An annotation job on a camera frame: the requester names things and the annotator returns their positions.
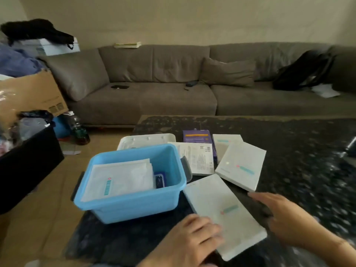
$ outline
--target couch armrest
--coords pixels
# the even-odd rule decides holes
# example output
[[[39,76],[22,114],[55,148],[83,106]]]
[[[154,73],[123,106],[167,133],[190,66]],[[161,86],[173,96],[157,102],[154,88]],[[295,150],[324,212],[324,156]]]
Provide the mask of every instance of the couch armrest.
[[[356,93],[356,47],[335,45],[329,52],[336,58],[327,82],[335,90]]]
[[[74,101],[109,83],[98,49],[40,57],[51,69],[58,85]]]

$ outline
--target purple box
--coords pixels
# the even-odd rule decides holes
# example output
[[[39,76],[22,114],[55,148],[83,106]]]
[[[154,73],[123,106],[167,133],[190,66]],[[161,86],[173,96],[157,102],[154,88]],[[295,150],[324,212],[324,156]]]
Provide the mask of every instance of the purple box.
[[[211,143],[212,155],[214,160],[217,160],[215,145],[211,139],[209,130],[183,130],[183,142]]]

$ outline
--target white tray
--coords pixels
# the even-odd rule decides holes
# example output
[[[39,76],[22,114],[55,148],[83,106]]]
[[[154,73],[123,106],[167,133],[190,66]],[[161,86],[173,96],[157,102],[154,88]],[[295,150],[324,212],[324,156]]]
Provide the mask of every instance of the white tray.
[[[165,144],[168,142],[177,142],[176,136],[170,133],[127,136],[127,137],[123,137],[120,140],[117,150],[125,150],[131,148]]]

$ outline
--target black storage box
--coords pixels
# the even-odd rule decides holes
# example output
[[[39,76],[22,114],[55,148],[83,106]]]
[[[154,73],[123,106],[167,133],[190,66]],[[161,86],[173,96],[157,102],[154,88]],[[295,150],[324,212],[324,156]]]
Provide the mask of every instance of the black storage box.
[[[64,159],[52,127],[0,157],[0,214],[10,211]]]

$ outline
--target marble surface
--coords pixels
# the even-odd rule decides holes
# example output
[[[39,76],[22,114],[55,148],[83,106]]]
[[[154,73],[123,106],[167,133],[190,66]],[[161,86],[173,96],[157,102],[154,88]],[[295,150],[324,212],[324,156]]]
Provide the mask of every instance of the marble surface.
[[[341,158],[356,135],[354,119],[151,116],[144,118],[133,134],[173,133],[177,141],[182,141],[182,130],[195,128],[208,129],[211,134],[241,134],[245,142],[265,149],[257,191],[282,194],[332,232],[350,243],[356,240],[356,169]],[[264,224],[262,207],[242,189],[227,184]],[[191,212],[183,194],[175,210],[144,219],[103,225],[87,212],[68,244],[66,256],[133,266]],[[281,246],[272,234],[229,262],[216,254],[208,262],[219,266],[323,266],[305,251]]]

